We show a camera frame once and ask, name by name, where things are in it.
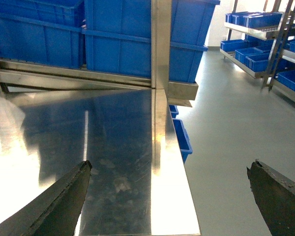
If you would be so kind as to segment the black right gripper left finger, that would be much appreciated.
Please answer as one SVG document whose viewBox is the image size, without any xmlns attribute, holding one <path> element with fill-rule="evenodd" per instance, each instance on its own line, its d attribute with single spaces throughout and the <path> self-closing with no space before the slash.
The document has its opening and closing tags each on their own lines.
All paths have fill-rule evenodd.
<svg viewBox="0 0 295 236">
<path fill-rule="evenodd" d="M 85 202 L 92 164 L 87 161 L 0 223 L 0 236 L 72 236 Z"/>
</svg>

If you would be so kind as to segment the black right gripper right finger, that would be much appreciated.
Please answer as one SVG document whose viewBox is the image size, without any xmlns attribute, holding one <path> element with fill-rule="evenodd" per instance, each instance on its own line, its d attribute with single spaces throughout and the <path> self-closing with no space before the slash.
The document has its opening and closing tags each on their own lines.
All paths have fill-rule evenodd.
<svg viewBox="0 0 295 236">
<path fill-rule="evenodd" d="M 247 168 L 259 211 L 273 236 L 295 236 L 295 182 L 261 161 Z"/>
</svg>

